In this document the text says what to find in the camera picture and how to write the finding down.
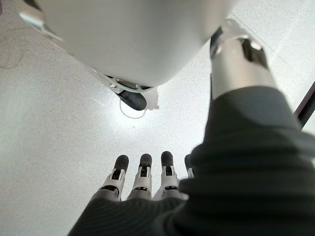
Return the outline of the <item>right robot hand dark palm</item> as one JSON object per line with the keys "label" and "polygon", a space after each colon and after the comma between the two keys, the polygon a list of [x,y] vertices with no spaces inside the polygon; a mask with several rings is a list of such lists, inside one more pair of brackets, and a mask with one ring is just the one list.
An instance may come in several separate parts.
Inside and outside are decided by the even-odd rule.
{"label": "right robot hand dark palm", "polygon": [[202,144],[185,157],[161,155],[152,194],[152,158],[141,156],[122,201],[128,157],[92,196],[72,236],[312,236],[315,138],[304,133],[277,89],[262,46],[228,19],[211,37],[211,100]]}

